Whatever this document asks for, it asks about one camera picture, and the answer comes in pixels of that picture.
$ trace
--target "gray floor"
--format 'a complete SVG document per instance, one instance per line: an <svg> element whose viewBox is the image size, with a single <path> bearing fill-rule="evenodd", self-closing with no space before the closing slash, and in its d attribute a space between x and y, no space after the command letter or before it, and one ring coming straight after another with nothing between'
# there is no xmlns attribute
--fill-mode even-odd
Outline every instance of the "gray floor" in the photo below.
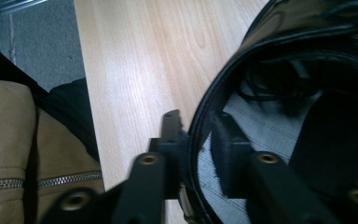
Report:
<svg viewBox="0 0 358 224"><path fill-rule="evenodd" d="M0 51L47 91L84 77L74 1L0 15Z"/></svg>

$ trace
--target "tan leather jacket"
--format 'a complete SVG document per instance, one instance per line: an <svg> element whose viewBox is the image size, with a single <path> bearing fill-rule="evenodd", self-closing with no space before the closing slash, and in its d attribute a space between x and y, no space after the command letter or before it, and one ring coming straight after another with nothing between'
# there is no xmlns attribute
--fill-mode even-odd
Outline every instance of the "tan leather jacket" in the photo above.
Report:
<svg viewBox="0 0 358 224"><path fill-rule="evenodd" d="M27 87L0 81L0 223L38 222L68 189L102 192L101 176L100 164L61 123L35 107Z"/></svg>

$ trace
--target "metal zipper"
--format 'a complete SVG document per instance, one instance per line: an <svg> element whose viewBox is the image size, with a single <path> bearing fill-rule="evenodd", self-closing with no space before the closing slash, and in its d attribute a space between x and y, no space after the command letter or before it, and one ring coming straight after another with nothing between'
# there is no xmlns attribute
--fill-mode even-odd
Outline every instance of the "metal zipper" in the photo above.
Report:
<svg viewBox="0 0 358 224"><path fill-rule="evenodd" d="M21 189L24 180L21 179L0 179L0 190L1 189Z"/></svg>
<svg viewBox="0 0 358 224"><path fill-rule="evenodd" d="M103 178L103 174L101 172L86 173L86 174L80 174L80 175L66 175L66 176L60 176L60 177L51 178L51 179L40 180L37 183L37 188L44 189L44 188L58 186L58 185L67 184L67 183L71 183L71 182L91 180L91 179L102 179L102 178Z"/></svg>
<svg viewBox="0 0 358 224"><path fill-rule="evenodd" d="M102 179L103 174L101 172L85 173L79 175L65 175L59 176L51 179L44 179L37 182L37 189L45 189L52 186L58 186L62 184L92 180L92 179ZM24 180L17 178L9 179L0 179L0 190L1 189L21 189L23 188Z"/></svg>

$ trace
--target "light wood surface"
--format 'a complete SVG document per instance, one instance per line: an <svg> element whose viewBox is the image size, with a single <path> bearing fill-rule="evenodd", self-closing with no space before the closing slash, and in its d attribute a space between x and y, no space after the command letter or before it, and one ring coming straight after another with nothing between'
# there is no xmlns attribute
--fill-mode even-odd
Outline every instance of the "light wood surface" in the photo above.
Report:
<svg viewBox="0 0 358 224"><path fill-rule="evenodd" d="M75 0L107 189L180 109L185 130L203 93L267 0ZM169 223L184 223L177 202Z"/></svg>

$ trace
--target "black patent leather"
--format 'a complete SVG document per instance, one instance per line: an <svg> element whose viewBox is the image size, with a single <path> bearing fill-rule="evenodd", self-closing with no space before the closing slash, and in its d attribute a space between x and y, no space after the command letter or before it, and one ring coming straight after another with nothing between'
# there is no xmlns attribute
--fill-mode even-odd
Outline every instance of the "black patent leather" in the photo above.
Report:
<svg viewBox="0 0 358 224"><path fill-rule="evenodd" d="M358 1L272 0L262 9L239 50L205 92L189 129L188 187L192 191L188 196L197 210L199 222L221 223L200 189L198 153L210 132L207 114L223 109L235 89L232 85L241 79L239 68L268 56L286 60L301 55L306 59L307 54L312 56L309 53L313 52L313 56L323 57L325 50L341 55L338 60L349 62L353 58L358 66Z"/></svg>

